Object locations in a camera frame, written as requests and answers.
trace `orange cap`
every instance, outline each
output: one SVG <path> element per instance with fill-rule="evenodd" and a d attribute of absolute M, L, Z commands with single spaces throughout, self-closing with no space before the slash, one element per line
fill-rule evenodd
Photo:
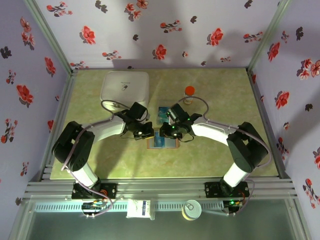
<path fill-rule="evenodd" d="M 188 96 L 192 96 L 193 94 L 195 94 L 195 88 L 193 86 L 187 86 L 184 90 L 184 93 Z"/>

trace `small bottle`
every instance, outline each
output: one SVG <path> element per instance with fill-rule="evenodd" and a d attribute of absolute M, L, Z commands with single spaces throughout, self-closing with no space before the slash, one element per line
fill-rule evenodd
<path fill-rule="evenodd" d="M 187 86 L 184 90 L 184 97 L 190 97 L 183 100 L 184 104 L 191 104 L 193 101 L 193 95 L 195 94 L 195 88 L 193 86 Z"/>

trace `black bracket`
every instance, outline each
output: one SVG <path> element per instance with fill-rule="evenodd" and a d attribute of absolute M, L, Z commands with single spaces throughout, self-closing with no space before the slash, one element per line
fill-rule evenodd
<path fill-rule="evenodd" d="M 93 187 L 93 190 L 106 194 L 110 199 L 116 199 L 118 190 L 117 183 L 99 183 L 98 187 Z M 84 189 L 79 183 L 73 184 L 72 199 L 103 199 L 102 196 L 92 193 Z"/>
<path fill-rule="evenodd" d="M 206 198 L 243 198 L 242 193 L 247 198 L 250 195 L 248 183 L 241 181 L 230 194 L 226 194 L 221 188 L 219 181 L 205 182 L 204 191 Z"/>

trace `green table surface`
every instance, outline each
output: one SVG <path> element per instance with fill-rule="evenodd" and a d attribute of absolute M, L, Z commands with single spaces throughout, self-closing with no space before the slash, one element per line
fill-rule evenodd
<path fill-rule="evenodd" d="M 93 123 L 110 117 L 100 105 L 100 92 L 108 69 L 80 70 L 68 106 L 64 125 L 70 121 Z M 195 96 L 208 102 L 207 117 L 222 123 L 240 125 L 250 122 L 267 143 L 266 132 L 244 68 L 210 69 L 134 69 L 149 74 L 150 121 L 157 128 L 158 107 L 171 106 L 184 95 L 186 86 L 195 87 Z M 203 114 L 206 106 L 199 100 L 181 104 L 190 115 Z M 88 164 L 101 179 L 105 178 L 182 178 L 220 177 L 233 163 L 229 148 L 205 137 L 181 143 L 177 149 L 147 149 L 147 140 L 122 139 L 114 135 L 92 146 Z M 72 177 L 60 171 L 54 161 L 50 179 Z M 252 176 L 277 176 L 274 162 L 259 168 Z"/>

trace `floral wallpaper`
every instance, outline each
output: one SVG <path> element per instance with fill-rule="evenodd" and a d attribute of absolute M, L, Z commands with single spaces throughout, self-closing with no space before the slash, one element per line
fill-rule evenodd
<path fill-rule="evenodd" d="M 1 3 L 0 238 L 6 240 L 27 183 L 40 170 L 67 73 L 24 2 Z"/>
<path fill-rule="evenodd" d="M 72 69 L 126 69 L 247 67 L 279 0 L 36 2 Z"/>
<path fill-rule="evenodd" d="M 319 8 L 292 1 L 252 71 L 312 239 L 320 234 Z"/>

